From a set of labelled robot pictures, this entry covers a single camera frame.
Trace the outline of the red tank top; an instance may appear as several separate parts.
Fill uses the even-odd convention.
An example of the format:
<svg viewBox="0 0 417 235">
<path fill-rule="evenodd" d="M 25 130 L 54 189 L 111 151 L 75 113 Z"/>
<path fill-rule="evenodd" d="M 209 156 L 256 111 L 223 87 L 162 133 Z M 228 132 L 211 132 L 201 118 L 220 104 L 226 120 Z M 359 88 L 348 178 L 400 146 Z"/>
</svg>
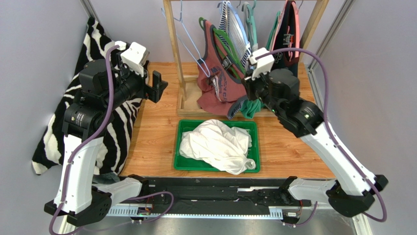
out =
<svg viewBox="0 0 417 235">
<path fill-rule="evenodd" d="M 232 119 L 248 99 L 246 90 L 241 81 L 237 83 L 218 63 L 212 70 L 214 76 L 208 78 L 199 70 L 197 86 L 202 94 L 197 104 L 208 113 Z"/>
</svg>

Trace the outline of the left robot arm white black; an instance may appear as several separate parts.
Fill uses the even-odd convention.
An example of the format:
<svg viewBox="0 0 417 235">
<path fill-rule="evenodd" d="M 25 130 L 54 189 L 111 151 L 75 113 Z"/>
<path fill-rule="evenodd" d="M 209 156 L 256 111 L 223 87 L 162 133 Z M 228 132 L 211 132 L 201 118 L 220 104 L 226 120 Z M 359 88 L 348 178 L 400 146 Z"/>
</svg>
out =
<svg viewBox="0 0 417 235">
<path fill-rule="evenodd" d="M 137 96 L 158 102 L 168 83 L 153 71 L 152 84 L 146 74 L 122 63 L 120 70 L 104 60 L 88 62 L 79 73 L 81 97 L 65 111 L 63 128 L 65 159 L 60 187 L 45 212 L 67 217 L 67 222 L 83 227 L 101 221 L 118 203 L 138 197 L 147 180 L 130 175 L 119 182 L 93 185 L 95 161 L 113 120 L 112 112 Z"/>
</svg>

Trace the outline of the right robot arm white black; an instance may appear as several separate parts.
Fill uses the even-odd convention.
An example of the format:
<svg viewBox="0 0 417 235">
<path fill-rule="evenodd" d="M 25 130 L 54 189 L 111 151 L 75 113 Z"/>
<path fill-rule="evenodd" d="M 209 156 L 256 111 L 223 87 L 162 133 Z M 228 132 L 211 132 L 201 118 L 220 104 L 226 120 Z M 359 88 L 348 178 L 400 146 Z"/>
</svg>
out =
<svg viewBox="0 0 417 235">
<path fill-rule="evenodd" d="M 282 189 L 296 200 L 328 203 L 339 214 L 365 214 L 388 184 L 384 175 L 366 172 L 353 157 L 346 158 L 342 143 L 331 133 L 321 109 L 300 97 L 300 81 L 288 69 L 276 69 L 257 78 L 242 80 L 248 98 L 261 101 L 280 124 L 313 149 L 336 177 L 334 180 L 306 180 L 289 177 Z"/>
</svg>

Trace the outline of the green plastic hanger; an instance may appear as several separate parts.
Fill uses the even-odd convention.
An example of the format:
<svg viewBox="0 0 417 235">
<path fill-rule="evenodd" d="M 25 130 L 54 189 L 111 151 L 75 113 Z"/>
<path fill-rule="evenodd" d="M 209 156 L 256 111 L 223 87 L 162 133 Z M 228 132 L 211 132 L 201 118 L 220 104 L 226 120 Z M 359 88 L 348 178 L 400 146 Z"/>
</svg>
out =
<svg viewBox="0 0 417 235">
<path fill-rule="evenodd" d="M 240 79 L 244 75 L 244 66 L 227 33 L 216 28 L 214 24 L 203 17 L 200 17 L 198 22 L 203 30 L 205 40 L 204 55 L 197 60 L 199 70 L 207 78 L 213 77 L 214 71 L 212 69 L 218 63 L 232 79 L 240 83 Z"/>
</svg>

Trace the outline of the light blue wire hanger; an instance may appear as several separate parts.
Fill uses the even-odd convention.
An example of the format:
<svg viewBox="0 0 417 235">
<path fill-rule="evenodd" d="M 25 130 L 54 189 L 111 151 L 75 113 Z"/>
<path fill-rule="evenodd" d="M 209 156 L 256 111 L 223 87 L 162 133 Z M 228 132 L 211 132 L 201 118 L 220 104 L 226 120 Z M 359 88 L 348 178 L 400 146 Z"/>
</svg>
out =
<svg viewBox="0 0 417 235">
<path fill-rule="evenodd" d="M 196 20 L 197 14 L 202 13 L 204 10 L 204 5 L 199 3 L 187 3 L 186 5 L 189 7 L 189 10 L 184 9 L 184 1 L 183 0 L 170 0 L 173 10 L 174 16 L 174 23 L 176 28 L 176 34 L 178 38 L 178 47 L 180 56 L 182 53 L 186 52 L 187 56 L 185 57 L 189 62 L 194 62 L 198 67 L 197 60 L 204 55 L 205 49 L 205 40 L 204 37 L 197 38 L 197 32 L 201 30 L 199 26 L 199 22 L 195 24 L 191 28 L 191 30 L 187 29 L 187 25 L 185 24 L 185 20 Z M 163 4 L 161 7 L 161 13 L 165 16 L 165 12 L 162 9 Z"/>
</svg>

